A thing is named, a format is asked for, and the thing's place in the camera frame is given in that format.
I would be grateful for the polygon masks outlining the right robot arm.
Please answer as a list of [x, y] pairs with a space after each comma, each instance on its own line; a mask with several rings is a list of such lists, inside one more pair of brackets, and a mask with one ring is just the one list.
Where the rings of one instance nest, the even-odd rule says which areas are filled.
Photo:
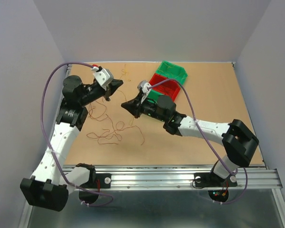
[[212, 170], [194, 176], [193, 186], [198, 189], [221, 187], [230, 182], [230, 177], [237, 168], [246, 168], [259, 145], [258, 138], [238, 119], [231, 123], [214, 123], [194, 120], [176, 110], [176, 104], [166, 95], [161, 95], [157, 101], [146, 99], [143, 102], [138, 95], [124, 102], [121, 107], [134, 118], [142, 114], [162, 121], [163, 128], [171, 135], [188, 136], [207, 139], [222, 145], [226, 155], [219, 159]]

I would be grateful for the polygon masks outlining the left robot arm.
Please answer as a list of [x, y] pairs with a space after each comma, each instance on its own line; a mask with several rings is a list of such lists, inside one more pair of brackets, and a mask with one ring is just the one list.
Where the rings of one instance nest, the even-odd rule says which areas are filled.
[[122, 84], [122, 80], [113, 79], [102, 88], [97, 80], [92, 84], [83, 84], [79, 76], [64, 79], [63, 99], [49, 146], [31, 177], [23, 178], [20, 183], [29, 205], [61, 211], [75, 189], [86, 193], [83, 204], [91, 206], [97, 201], [101, 195], [100, 181], [93, 165], [79, 163], [68, 174], [63, 173], [62, 167], [87, 118], [86, 106], [101, 97], [108, 100]]

